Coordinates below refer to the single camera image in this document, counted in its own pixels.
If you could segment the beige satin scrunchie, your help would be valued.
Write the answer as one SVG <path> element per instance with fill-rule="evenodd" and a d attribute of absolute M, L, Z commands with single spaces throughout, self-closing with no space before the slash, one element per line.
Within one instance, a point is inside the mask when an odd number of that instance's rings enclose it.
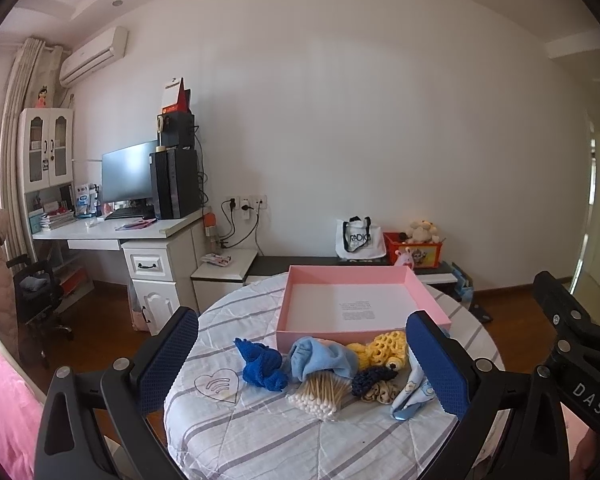
<path fill-rule="evenodd" d="M 389 405 L 398 396 L 399 389 L 393 383 L 388 380 L 380 380 L 373 384 L 366 393 L 363 393 L 361 400 L 367 403 L 379 403 L 382 405 Z"/>

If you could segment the light blue fleece hat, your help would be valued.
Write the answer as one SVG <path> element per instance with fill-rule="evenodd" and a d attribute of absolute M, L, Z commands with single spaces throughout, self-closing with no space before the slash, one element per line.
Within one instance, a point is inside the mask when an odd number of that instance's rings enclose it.
<path fill-rule="evenodd" d="M 311 374 L 333 372 L 352 379 L 358 372 L 358 357 L 338 342 L 321 342 L 313 337 L 298 339 L 288 353 L 290 374 L 296 382 L 304 382 Z"/>

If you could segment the white glass door cabinet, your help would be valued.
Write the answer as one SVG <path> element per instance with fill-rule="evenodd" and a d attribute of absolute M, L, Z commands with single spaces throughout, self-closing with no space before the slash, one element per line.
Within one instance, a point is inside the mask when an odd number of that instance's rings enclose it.
<path fill-rule="evenodd" d="M 73 110 L 25 108 L 19 116 L 18 178 L 24 194 L 69 184 L 72 175 Z"/>

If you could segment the bag of cotton swabs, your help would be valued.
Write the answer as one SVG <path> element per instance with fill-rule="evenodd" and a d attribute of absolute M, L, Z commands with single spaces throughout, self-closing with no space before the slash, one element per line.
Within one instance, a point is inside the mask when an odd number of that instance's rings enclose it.
<path fill-rule="evenodd" d="M 300 411 L 321 420 L 333 420 L 343 399 L 351 391 L 351 381 L 330 370 L 309 374 L 304 382 L 287 396 L 288 402 Z"/>

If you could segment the blue cartoon baby garment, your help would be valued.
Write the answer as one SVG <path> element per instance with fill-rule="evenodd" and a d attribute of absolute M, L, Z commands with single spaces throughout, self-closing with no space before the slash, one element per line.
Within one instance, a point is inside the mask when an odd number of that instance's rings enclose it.
<path fill-rule="evenodd" d="M 406 422 L 430 401 L 436 393 L 413 352 L 408 354 L 411 371 L 407 383 L 391 404 L 391 415 L 398 422 Z"/>

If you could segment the navy blue scrunchie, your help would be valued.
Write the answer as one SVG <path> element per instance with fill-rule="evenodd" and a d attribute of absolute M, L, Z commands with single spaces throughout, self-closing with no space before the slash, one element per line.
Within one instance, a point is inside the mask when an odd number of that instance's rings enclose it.
<path fill-rule="evenodd" d="M 390 370 L 389 367 L 374 365 L 365 370 L 359 370 L 352 379 L 351 393 L 358 399 L 362 399 L 367 393 L 380 382 L 390 382 L 398 376 L 396 370 Z"/>

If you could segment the pink shallow cardboard box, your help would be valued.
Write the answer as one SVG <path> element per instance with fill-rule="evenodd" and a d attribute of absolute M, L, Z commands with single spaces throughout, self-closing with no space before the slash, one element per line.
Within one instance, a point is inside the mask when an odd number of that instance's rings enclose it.
<path fill-rule="evenodd" d="M 407 266 L 291 266 L 276 348 L 286 353 L 306 336 L 368 344 L 379 334 L 403 330 L 418 310 L 451 327 L 434 294 Z"/>

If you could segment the white tote bag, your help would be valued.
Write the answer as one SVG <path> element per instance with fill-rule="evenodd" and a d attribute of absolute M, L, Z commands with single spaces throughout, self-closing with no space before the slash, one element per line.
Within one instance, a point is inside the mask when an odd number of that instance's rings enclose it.
<path fill-rule="evenodd" d="M 336 229 L 336 254 L 342 260 L 376 260 L 385 258 L 384 232 L 370 217 L 339 220 Z"/>

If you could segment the yellow crocheted toy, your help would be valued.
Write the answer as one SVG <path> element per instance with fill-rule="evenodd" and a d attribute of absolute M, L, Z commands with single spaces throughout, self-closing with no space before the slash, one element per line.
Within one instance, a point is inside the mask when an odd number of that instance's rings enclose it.
<path fill-rule="evenodd" d="M 358 358 L 359 370 L 382 366 L 400 372 L 408 364 L 407 342 L 403 330 L 379 334 L 369 344 L 347 344 L 346 348 Z"/>

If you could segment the wall power outlets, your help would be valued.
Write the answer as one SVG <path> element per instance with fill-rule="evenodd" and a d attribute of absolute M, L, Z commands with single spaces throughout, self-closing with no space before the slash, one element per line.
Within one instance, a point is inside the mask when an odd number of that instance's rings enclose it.
<path fill-rule="evenodd" d="M 266 195 L 230 195 L 226 200 L 233 218 L 244 221 L 250 220 L 256 214 L 262 214 L 268 208 L 268 196 Z"/>

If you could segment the pink plush bunny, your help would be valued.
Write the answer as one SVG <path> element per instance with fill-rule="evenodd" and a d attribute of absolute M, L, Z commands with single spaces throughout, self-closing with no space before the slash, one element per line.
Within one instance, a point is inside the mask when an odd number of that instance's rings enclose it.
<path fill-rule="evenodd" d="M 396 256 L 395 266 L 407 266 L 410 269 L 414 269 L 414 258 L 409 247 L 399 248 L 394 252 Z"/>

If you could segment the dark blue knitted cloth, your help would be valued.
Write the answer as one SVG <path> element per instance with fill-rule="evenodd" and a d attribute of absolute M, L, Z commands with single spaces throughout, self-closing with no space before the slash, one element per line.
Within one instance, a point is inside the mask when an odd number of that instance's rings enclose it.
<path fill-rule="evenodd" d="M 234 345 L 245 362 L 242 378 L 252 386 L 271 392 L 283 392 L 288 386 L 288 376 L 283 371 L 283 357 L 260 342 L 236 338 Z"/>

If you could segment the beige curtain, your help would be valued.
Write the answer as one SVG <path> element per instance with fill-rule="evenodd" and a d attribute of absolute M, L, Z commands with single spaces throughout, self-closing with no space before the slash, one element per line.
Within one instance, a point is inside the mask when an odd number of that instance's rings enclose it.
<path fill-rule="evenodd" d="M 10 70 L 0 129 L 0 207 L 8 215 L 6 254 L 9 258 L 33 256 L 24 199 L 19 188 L 19 116 L 38 102 L 38 92 L 46 88 L 46 106 L 57 101 L 59 71 L 64 58 L 61 46 L 49 46 L 43 39 L 24 40 Z"/>

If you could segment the white desk with drawers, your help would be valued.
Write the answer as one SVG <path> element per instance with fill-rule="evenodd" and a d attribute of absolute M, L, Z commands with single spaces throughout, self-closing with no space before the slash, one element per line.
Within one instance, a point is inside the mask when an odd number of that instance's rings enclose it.
<path fill-rule="evenodd" d="M 63 240 L 75 250 L 123 252 L 140 314 L 155 335 L 179 307 L 198 309 L 192 275 L 206 250 L 204 212 L 157 220 L 143 229 L 125 229 L 128 219 L 74 220 L 33 235 L 37 242 Z"/>

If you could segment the black computer monitor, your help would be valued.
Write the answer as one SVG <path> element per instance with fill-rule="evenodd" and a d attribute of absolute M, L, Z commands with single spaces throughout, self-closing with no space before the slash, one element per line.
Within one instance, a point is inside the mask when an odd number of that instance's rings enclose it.
<path fill-rule="evenodd" d="M 149 141 L 102 155 L 103 203 L 151 198 L 149 155 L 156 147 L 156 141 Z"/>

